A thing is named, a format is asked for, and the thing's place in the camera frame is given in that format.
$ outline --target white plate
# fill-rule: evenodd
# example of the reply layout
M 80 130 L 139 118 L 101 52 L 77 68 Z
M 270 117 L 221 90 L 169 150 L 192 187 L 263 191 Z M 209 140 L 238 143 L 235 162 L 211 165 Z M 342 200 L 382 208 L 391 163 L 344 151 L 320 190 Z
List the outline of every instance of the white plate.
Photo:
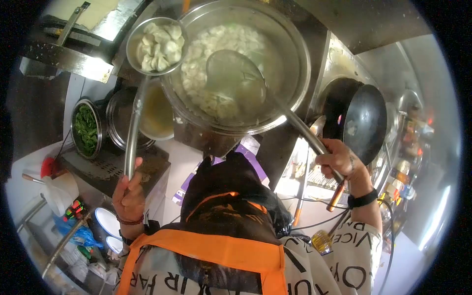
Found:
M 123 250 L 123 242 L 118 240 L 115 237 L 108 236 L 107 244 L 108 244 L 108 247 L 110 247 L 110 249 L 113 250 L 113 252 L 117 254 L 119 254 L 121 250 Z
M 105 208 L 95 209 L 95 217 L 100 223 L 101 227 L 111 236 L 121 239 L 119 235 L 119 222 L 117 216 Z

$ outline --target spinach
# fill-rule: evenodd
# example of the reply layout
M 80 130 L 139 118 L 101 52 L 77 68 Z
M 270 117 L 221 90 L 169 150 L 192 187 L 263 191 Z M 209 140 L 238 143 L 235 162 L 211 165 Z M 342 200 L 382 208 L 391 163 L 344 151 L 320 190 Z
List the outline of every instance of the spinach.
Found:
M 97 123 L 87 105 L 82 105 L 76 113 L 74 129 L 82 140 L 82 152 L 87 157 L 92 156 L 97 148 Z

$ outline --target right hand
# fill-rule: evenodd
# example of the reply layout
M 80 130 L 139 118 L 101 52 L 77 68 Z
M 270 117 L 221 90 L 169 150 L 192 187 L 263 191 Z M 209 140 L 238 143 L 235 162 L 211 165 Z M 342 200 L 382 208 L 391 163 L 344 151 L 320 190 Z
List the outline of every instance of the right hand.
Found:
M 141 157 L 137 157 L 135 161 L 135 169 L 143 163 Z M 128 176 L 124 175 L 117 183 L 115 192 L 113 193 L 113 206 L 120 217 L 124 221 L 137 221 L 144 214 L 144 205 L 146 200 L 141 186 L 142 174 L 135 172 L 135 175 L 128 180 Z
M 315 158 L 315 163 L 321 165 L 321 172 L 326 178 L 333 178 L 333 168 L 350 181 L 350 191 L 354 197 L 363 196 L 373 189 L 371 177 L 366 166 L 339 139 L 320 139 L 326 148 L 331 152 L 319 155 Z

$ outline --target orange apron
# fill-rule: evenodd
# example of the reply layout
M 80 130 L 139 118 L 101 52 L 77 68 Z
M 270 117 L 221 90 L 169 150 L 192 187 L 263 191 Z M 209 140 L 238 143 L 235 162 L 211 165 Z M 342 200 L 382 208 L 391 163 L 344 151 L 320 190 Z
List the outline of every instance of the orange apron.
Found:
M 140 248 L 161 247 L 172 252 L 222 266 L 261 274 L 263 295 L 286 295 L 283 245 L 273 245 L 230 236 L 203 235 L 177 229 L 161 229 L 154 235 L 141 234 L 130 246 L 118 295 L 127 295 Z

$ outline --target white shirt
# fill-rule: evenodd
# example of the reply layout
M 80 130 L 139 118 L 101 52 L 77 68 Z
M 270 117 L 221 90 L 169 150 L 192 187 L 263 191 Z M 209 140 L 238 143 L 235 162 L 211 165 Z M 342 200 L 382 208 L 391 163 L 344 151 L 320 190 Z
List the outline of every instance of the white shirt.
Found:
M 370 294 L 382 249 L 381 234 L 374 227 L 348 220 L 336 229 L 332 252 L 321 256 L 299 238 L 280 241 L 285 253 L 285 279 L 288 295 Z M 126 262 L 128 247 L 121 254 L 119 278 Z M 130 294 L 196 295 L 198 283 L 179 273 L 174 254 L 159 247 L 148 247 L 140 254 L 133 271 Z M 249 295 L 210 288 L 212 295 Z

